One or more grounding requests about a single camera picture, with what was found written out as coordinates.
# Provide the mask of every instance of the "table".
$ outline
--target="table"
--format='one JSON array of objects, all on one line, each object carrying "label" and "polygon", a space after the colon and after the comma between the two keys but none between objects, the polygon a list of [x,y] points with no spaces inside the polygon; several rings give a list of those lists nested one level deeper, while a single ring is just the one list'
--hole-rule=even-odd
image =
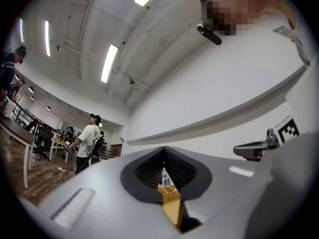
[{"label": "table", "polygon": [[115,158],[115,156],[111,156],[111,155],[100,155],[100,158],[101,158],[101,160],[102,159],[112,159],[112,158]]},{"label": "table", "polygon": [[23,180],[24,187],[28,189],[28,180],[27,180],[27,169],[31,171],[31,160],[32,160],[32,152],[34,147],[35,135],[31,134],[12,119],[8,119],[0,114],[0,126],[14,139],[18,140],[22,144],[25,145],[24,150],[24,162],[23,162]]},{"label": "table", "polygon": [[53,151],[53,146],[54,146],[54,143],[56,143],[56,148],[55,148],[55,154],[56,154],[56,150],[58,149],[58,145],[62,145],[64,147],[65,145],[65,142],[64,141],[58,141],[56,139],[51,139],[52,141],[52,145],[51,145],[51,150],[50,150],[50,161],[51,161],[51,158],[52,158],[52,151]]}]

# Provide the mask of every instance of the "wooden floor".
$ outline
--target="wooden floor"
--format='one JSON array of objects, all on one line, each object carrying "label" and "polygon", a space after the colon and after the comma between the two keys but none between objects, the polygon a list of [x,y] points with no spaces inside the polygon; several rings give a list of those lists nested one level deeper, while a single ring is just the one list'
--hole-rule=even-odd
[{"label": "wooden floor", "polygon": [[[52,154],[52,160],[43,159],[40,161],[39,154],[32,157],[32,171],[28,171],[28,187],[24,188],[23,182],[23,159],[24,149],[23,144],[18,145],[19,142],[15,139],[10,139],[9,135],[0,127],[0,153],[2,161],[4,162],[8,179],[12,188],[19,197],[23,197],[38,206],[40,201],[55,188],[63,184],[63,180],[67,181],[75,174],[73,172],[75,164],[73,160],[68,160],[65,164],[61,157],[64,151],[58,151],[55,155]],[[58,170],[58,167],[67,167],[67,171]]]}]

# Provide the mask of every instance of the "black chair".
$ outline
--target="black chair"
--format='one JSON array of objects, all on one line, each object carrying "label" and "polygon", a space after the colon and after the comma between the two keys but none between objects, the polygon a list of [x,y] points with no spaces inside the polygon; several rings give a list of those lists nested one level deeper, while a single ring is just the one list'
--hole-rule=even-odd
[{"label": "black chair", "polygon": [[46,131],[42,127],[38,128],[38,138],[35,142],[37,148],[33,149],[33,153],[40,154],[40,160],[41,160],[42,156],[44,156],[45,158],[47,158],[49,160],[49,157],[45,154],[45,152],[49,153],[51,150],[52,137],[53,137],[52,132]]},{"label": "black chair", "polygon": [[36,129],[36,126],[39,124],[39,121],[37,119],[34,119],[32,122],[30,122],[29,125],[27,125],[24,129],[27,130],[27,131],[30,131],[31,128],[35,127]]}]

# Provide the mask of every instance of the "white ceiling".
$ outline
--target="white ceiling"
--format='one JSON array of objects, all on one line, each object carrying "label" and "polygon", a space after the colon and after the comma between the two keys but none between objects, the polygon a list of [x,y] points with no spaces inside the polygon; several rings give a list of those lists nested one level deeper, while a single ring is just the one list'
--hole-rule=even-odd
[{"label": "white ceiling", "polygon": [[[196,30],[199,0],[150,0],[144,7],[134,0],[34,0],[21,17],[28,54],[42,56],[47,63],[44,22],[49,20],[50,63],[55,64],[56,73],[101,85],[105,95],[129,107],[136,106],[181,61],[209,42]],[[119,47],[113,68],[142,84],[130,85],[129,78],[118,71],[110,73],[107,84],[101,84],[111,44]]]},{"label": "white ceiling", "polygon": [[[66,102],[56,98],[55,96],[51,95],[49,92],[45,91],[44,89],[40,88],[37,84],[35,84],[33,81],[28,79],[26,76],[22,75],[19,72],[16,72],[16,75],[18,77],[22,77],[25,79],[26,84],[20,88],[20,92],[23,95],[23,98],[29,99],[30,102],[34,102],[39,104],[44,109],[47,106],[51,107],[51,112],[60,118],[62,118],[64,121],[77,126],[79,128],[84,128],[88,125],[90,121],[90,114],[87,112],[84,112],[74,106],[71,106],[67,104]],[[34,93],[32,94],[29,87],[33,87]],[[113,123],[111,121],[108,121],[106,119],[103,119],[103,127],[107,127],[109,129],[115,130],[117,128],[120,128],[121,125]]]}]

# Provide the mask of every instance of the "gray surface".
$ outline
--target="gray surface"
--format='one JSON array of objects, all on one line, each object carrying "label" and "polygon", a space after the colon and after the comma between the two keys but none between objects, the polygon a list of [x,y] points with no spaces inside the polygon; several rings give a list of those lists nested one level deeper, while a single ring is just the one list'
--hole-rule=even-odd
[{"label": "gray surface", "polygon": [[125,165],[151,150],[92,165],[56,189],[40,204],[39,209],[52,216],[79,188],[85,187],[94,190],[95,195],[71,230],[79,237],[91,239],[176,237],[180,232],[163,212],[162,206],[139,202],[123,188],[120,181],[120,173]]},{"label": "gray surface", "polygon": [[[188,213],[203,225],[180,234],[160,205],[131,197],[120,182],[123,167],[154,149],[100,162],[55,190],[40,205],[52,215],[80,187],[96,195],[72,231],[82,238],[264,238],[280,228],[302,204],[318,175],[319,134],[301,135],[261,162],[231,160],[174,148],[203,162],[212,183],[199,198],[185,202]],[[229,172],[230,166],[255,170],[252,178]]]},{"label": "gray surface", "polygon": [[301,135],[263,156],[246,189],[183,239],[254,239],[276,232],[309,193],[318,175],[319,134]]},{"label": "gray surface", "polygon": [[205,193],[193,200],[185,201],[188,214],[202,223],[219,213],[226,205],[242,193],[252,179],[229,171],[231,166],[255,171],[259,162],[241,161],[213,157],[193,151],[172,147],[190,158],[205,164],[212,173],[212,182]]},{"label": "gray surface", "polygon": [[42,228],[45,233],[50,235],[53,239],[79,239],[71,231],[65,230],[57,223],[52,221],[47,215],[40,211],[36,206],[25,199],[20,199],[25,210],[28,212],[30,217]]}]

